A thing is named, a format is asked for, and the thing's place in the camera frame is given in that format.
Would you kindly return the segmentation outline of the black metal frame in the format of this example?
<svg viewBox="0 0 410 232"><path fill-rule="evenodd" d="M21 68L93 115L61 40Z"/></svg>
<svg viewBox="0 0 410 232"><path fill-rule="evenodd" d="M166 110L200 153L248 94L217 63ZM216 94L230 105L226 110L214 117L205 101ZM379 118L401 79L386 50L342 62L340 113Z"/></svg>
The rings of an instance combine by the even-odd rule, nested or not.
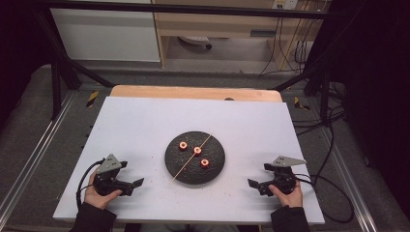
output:
<svg viewBox="0 0 410 232"><path fill-rule="evenodd" d="M97 74L87 70L69 57L63 43L58 40L58 34L54 31L49 21L44 16L47 9L70 9L114 12L142 12L180 15L235 15L253 17L276 17L276 18L306 18L306 19L339 19L342 13L332 12L307 12L295 10L268 10L256 8L235 8L217 6L194 6L194 5L170 5L170 4L144 4L144 3L121 3L100 1L71 1L71 0L36 0L31 3L33 17L41 27L47 42L47 54L51 59L53 114L52 120L62 110L60 78L66 82L70 89L78 89L81 86L76 73L79 71L89 78L97 81L104 87L114 87L111 83Z"/></svg>

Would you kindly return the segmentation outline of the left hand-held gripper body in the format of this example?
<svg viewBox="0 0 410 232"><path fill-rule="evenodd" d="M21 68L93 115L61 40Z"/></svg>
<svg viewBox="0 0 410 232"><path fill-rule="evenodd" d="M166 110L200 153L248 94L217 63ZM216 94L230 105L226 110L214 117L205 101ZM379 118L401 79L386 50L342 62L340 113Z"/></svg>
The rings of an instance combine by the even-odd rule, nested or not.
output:
<svg viewBox="0 0 410 232"><path fill-rule="evenodd" d="M117 179L121 170L120 161L110 154L96 171L93 186L99 195L108 195L116 189L122 191L121 196L131 196L132 183L122 182Z"/></svg>

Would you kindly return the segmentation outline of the person's left hand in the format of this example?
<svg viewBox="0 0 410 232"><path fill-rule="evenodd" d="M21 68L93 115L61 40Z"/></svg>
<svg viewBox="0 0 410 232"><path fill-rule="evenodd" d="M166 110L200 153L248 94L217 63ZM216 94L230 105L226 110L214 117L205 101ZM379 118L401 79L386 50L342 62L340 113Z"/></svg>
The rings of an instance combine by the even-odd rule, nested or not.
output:
<svg viewBox="0 0 410 232"><path fill-rule="evenodd" d="M95 176L96 172L93 172L90 176L88 187L85 190L84 202L100 210L104 210L112 200L121 195L122 191L116 189L108 195L99 195L93 186Z"/></svg>

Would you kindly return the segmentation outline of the white wall socket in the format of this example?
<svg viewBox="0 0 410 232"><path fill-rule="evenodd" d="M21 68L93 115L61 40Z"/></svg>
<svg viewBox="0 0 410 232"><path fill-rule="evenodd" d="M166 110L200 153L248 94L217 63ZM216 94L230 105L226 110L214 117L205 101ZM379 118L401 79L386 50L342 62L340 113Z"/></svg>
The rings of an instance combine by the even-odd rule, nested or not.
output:
<svg viewBox="0 0 410 232"><path fill-rule="evenodd" d="M273 8L279 10L295 10L298 0L274 0Z"/></svg>

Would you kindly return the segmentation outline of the wooden table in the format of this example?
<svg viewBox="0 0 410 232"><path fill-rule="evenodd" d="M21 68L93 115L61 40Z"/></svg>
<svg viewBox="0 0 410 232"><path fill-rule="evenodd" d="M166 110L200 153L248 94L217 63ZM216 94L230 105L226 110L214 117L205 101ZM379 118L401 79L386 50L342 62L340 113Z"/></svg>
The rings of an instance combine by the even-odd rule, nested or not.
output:
<svg viewBox="0 0 410 232"><path fill-rule="evenodd" d="M246 102L282 102L278 91L255 90L247 88L202 88L178 86L142 86L117 85L112 88L111 97L163 98L246 101Z"/></svg>

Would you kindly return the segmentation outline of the person's right hand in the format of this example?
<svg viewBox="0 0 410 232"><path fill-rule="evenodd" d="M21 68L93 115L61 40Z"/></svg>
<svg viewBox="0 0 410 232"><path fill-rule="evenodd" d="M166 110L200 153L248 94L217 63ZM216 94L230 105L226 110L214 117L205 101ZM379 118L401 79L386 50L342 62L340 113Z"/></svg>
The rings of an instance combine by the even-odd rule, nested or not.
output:
<svg viewBox="0 0 410 232"><path fill-rule="evenodd" d="M303 207L303 193L301 189L301 184L299 181L296 182L296 185L293 191L289 194L284 194L276 186L269 185L269 190L275 195L281 206L288 206L289 208L302 208Z"/></svg>

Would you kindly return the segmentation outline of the white cabinet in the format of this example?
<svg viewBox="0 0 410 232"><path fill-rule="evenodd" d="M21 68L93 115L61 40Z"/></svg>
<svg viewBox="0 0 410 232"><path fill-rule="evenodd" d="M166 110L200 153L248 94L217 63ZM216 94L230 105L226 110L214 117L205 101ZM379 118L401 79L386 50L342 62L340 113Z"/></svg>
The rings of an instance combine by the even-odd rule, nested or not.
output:
<svg viewBox="0 0 410 232"><path fill-rule="evenodd" d="M152 13L51 9L74 60L159 62Z"/></svg>

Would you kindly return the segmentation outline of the white board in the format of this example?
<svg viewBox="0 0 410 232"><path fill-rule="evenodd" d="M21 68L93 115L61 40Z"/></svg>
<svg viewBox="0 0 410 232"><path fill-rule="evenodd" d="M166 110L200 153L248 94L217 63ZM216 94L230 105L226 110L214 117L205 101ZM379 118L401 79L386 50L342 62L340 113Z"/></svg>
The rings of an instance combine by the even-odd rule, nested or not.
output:
<svg viewBox="0 0 410 232"><path fill-rule="evenodd" d="M166 170L166 147L186 131L212 135L224 149L224 168L209 184L184 185ZM120 180L143 182L132 195L109 204L118 221L227 224L270 223L278 200L260 195L248 181L271 180L264 166L279 156L304 157L283 102L108 97L54 218L74 220L79 181L93 162L108 155L128 164Z"/></svg>

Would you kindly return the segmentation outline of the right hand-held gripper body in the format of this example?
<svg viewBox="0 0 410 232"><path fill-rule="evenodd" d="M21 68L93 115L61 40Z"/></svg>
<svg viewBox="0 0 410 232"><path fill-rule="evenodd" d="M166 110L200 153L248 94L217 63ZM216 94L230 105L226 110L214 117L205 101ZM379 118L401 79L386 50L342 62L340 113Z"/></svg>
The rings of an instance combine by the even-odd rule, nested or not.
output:
<svg viewBox="0 0 410 232"><path fill-rule="evenodd" d="M276 186L284 194L289 194L293 191L296 185L296 177L292 171L294 165L305 164L303 159L294 159L284 156L277 157L271 165L274 167L272 181L259 183L257 190L261 195L273 196L269 190L269 185Z"/></svg>

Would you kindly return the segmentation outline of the thin bamboo skewer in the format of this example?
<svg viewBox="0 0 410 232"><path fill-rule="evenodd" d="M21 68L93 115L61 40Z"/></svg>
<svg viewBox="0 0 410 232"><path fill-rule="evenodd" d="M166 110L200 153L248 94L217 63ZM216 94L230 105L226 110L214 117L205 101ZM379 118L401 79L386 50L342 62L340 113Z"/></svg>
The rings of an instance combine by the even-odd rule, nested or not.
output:
<svg viewBox="0 0 410 232"><path fill-rule="evenodd" d="M202 170L210 168L210 162L208 168L203 168L200 165L200 162L203 159L208 160L207 158L202 158L204 154L204 149L207 143L212 138L212 135L202 131L189 131L183 134L178 135L174 138L168 145L165 151L165 166L168 172L172 176L173 181L179 181L186 183L185 177L188 175L189 179L197 174L197 171L194 171L193 174L190 174L190 167L199 167ZM188 143L188 148L185 151L179 149L179 143L185 141ZM193 153L194 147L200 147L202 152L200 155L195 155Z"/></svg>

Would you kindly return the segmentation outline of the aluminium rail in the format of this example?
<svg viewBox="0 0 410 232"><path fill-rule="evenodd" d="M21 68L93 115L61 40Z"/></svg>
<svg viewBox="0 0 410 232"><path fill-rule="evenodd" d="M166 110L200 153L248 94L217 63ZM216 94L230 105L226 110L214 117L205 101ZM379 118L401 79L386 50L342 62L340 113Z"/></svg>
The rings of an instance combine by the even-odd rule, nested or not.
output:
<svg viewBox="0 0 410 232"><path fill-rule="evenodd" d="M24 192L24 189L29 183L31 176L37 169L37 166L39 165L45 151L52 141L54 134L58 131L67 112L69 111L75 95L76 91L70 91L64 98L61 111L57 114L56 118L51 120L48 124L44 134L36 145L34 151L31 153L28 161L26 161L25 165L23 166L11 190L7 193L5 200L0 204L0 215L3 218L6 216L6 214L10 214L13 211L21 194Z"/></svg>
<svg viewBox="0 0 410 232"><path fill-rule="evenodd" d="M322 129L324 138L329 146L331 146L331 154L335 170L338 177L341 180L343 188L352 201L355 216L360 224L363 232L377 232L377 226L373 220L371 213L369 212L366 202L364 201L356 182L353 179L353 175L350 173L346 161L342 158L341 152L333 140L330 129Z"/></svg>

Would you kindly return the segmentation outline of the light wooden desk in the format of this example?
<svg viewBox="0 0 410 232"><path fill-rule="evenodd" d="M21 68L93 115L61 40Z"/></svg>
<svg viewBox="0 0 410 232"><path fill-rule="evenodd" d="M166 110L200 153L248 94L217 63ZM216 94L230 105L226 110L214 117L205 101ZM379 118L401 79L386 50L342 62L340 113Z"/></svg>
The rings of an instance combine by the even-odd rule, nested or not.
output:
<svg viewBox="0 0 410 232"><path fill-rule="evenodd" d="M154 4L217 6L235 8L273 8L274 0L151 0ZM314 12L328 7L319 0L298 0L295 10ZM158 36L256 38L268 42L279 70L290 67L297 44L314 42L322 26L320 19L269 18L215 14L155 13Z"/></svg>

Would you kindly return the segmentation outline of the black curtain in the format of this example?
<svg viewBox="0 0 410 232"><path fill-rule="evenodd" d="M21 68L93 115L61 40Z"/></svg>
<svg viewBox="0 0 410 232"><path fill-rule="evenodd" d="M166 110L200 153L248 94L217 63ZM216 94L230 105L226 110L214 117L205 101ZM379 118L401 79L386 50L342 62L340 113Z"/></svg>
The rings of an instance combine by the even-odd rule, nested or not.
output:
<svg viewBox="0 0 410 232"><path fill-rule="evenodd" d="M410 219L410 0L332 0L340 21L322 25L333 38L331 78L347 89L347 108L365 154Z"/></svg>
<svg viewBox="0 0 410 232"><path fill-rule="evenodd" d="M38 32L27 0L0 0L0 129L15 109L31 74L48 63Z"/></svg>

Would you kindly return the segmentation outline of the yellow black tape strip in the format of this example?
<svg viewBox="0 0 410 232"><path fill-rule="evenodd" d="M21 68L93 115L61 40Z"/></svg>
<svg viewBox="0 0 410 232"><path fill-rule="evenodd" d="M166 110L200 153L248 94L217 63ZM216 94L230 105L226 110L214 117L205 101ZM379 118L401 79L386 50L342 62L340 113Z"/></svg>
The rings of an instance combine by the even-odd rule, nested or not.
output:
<svg viewBox="0 0 410 232"><path fill-rule="evenodd" d="M298 97L294 97L294 106L295 108L302 108L303 110L310 110L310 107L308 105L301 104Z"/></svg>
<svg viewBox="0 0 410 232"><path fill-rule="evenodd" d="M87 103L86 103L86 107L92 107L92 106L93 106L93 104L94 104L94 102L95 102L95 100L96 100L98 94L99 94L99 91L94 91L94 92L90 95L90 97L89 97L89 99L88 99L88 101L87 101Z"/></svg>

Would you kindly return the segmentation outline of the black round plate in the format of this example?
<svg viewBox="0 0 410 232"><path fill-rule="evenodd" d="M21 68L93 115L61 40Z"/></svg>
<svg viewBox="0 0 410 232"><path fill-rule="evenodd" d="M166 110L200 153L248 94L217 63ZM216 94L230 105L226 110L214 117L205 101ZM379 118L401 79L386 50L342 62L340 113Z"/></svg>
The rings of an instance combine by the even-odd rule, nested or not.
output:
<svg viewBox="0 0 410 232"><path fill-rule="evenodd" d="M211 134L187 131L168 144L164 163L174 180L191 186L204 185L216 179L223 170L225 152Z"/></svg>

